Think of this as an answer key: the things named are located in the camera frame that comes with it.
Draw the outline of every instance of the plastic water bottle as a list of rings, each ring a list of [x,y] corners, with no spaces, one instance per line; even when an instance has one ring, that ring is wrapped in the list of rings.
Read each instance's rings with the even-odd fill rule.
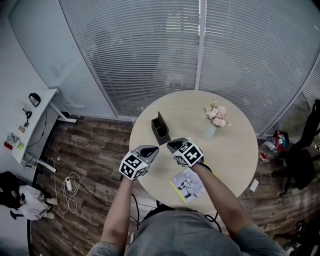
[[[281,140],[277,143],[277,139],[275,137],[271,137],[259,147],[258,164],[262,162],[270,162],[280,154],[279,142],[281,142]]]

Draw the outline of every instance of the round table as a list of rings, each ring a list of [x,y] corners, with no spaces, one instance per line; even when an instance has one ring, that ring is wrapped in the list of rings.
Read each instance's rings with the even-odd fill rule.
[[[209,123],[204,108],[217,101],[225,106],[226,121],[231,126],[219,127],[209,141],[203,139]],[[151,128],[151,120],[161,113],[169,128],[171,140],[191,137],[203,151],[204,160],[219,179],[238,197],[250,184],[257,167],[258,143],[247,117],[233,103],[216,94],[184,90],[165,95],[150,104],[137,119],[130,136],[129,149],[140,145],[159,147],[149,172],[138,178],[144,189],[155,199],[176,209],[192,209],[212,213],[215,209],[207,193],[184,204],[170,180],[184,170],[174,160],[167,144],[159,146]]]

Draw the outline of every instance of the black box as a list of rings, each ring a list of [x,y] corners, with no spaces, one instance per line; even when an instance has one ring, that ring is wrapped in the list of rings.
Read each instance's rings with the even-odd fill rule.
[[[151,120],[151,128],[159,145],[162,145],[171,141],[171,138],[169,136],[169,128],[167,127],[160,112],[158,112],[157,118]]]

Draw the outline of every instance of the white cable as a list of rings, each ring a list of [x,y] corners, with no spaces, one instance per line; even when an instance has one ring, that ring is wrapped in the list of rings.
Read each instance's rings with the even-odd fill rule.
[[[48,158],[48,160],[47,160],[46,162],[48,163],[49,159],[52,160],[52,162],[53,162],[53,167],[56,168],[55,160],[54,160],[52,157]],[[78,180],[78,181],[79,181],[79,182],[78,182],[78,186],[77,186],[77,184],[76,184],[75,177],[73,177],[72,174],[75,174],[75,175],[78,176],[78,178],[79,178],[79,180]],[[74,182],[74,186],[75,186],[75,190],[74,190],[74,191],[71,190],[72,195],[71,195],[70,197],[67,196],[67,191],[66,191],[66,182],[67,182],[68,179],[72,179],[73,182]],[[63,195],[64,195],[64,197],[65,197],[65,201],[66,201],[66,205],[67,205],[66,211],[62,211],[62,210],[61,210],[60,205],[59,205],[59,201],[58,201],[58,207],[59,207],[59,210],[60,210],[60,212],[61,212],[62,214],[66,214],[68,211],[70,211],[70,212],[72,212],[72,213],[74,214],[74,213],[77,211],[77,209],[78,209],[78,204],[77,204],[77,202],[76,202],[74,199],[72,199],[72,197],[74,197],[74,196],[77,194],[77,192],[78,192],[78,190],[79,190],[79,187],[80,187],[80,183],[81,183],[81,178],[80,178],[80,176],[79,176],[76,172],[74,172],[74,171],[70,172],[69,175],[64,179],[64,181],[63,181],[63,183],[62,183],[62,193],[63,193]],[[55,197],[56,197],[56,199],[58,200],[57,188],[56,188],[56,173],[54,173],[54,191],[55,191]],[[75,210],[74,210],[74,211],[72,211],[71,208],[70,208],[70,201],[73,201],[73,202],[75,203]]]

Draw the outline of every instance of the black and white marker cube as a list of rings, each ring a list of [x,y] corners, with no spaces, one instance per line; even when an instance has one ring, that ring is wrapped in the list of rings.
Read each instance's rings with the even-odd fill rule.
[[[139,176],[145,174],[148,164],[143,162],[137,156],[128,152],[122,159],[119,172],[128,177],[130,180],[135,180]]]
[[[173,157],[180,163],[180,165],[188,167],[193,166],[203,156],[204,154],[201,152],[199,146],[191,139],[173,153]]]

